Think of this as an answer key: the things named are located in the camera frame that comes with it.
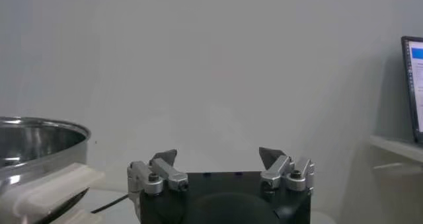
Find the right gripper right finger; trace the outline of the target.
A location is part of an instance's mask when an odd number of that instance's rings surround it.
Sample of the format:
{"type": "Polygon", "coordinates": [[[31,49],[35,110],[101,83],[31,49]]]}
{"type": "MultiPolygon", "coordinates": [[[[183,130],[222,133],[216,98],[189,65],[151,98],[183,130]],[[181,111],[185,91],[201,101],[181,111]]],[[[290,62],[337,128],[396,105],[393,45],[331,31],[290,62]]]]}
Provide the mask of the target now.
{"type": "Polygon", "coordinates": [[[296,162],[282,150],[259,147],[258,152],[265,170],[260,173],[260,181],[271,190],[285,184],[294,192],[313,191],[315,164],[311,159],[302,157],[296,162]]]}

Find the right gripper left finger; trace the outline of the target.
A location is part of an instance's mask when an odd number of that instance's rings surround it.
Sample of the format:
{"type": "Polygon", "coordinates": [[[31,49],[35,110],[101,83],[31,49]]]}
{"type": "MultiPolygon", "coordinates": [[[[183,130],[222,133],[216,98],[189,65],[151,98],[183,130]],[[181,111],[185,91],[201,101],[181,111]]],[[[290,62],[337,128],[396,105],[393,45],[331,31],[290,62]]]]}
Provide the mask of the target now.
{"type": "Polygon", "coordinates": [[[128,193],[157,195],[165,183],[171,190],[183,192],[188,188],[188,174],[174,168],[178,151],[171,149],[154,154],[147,163],[133,161],[127,167],[128,193]]]}

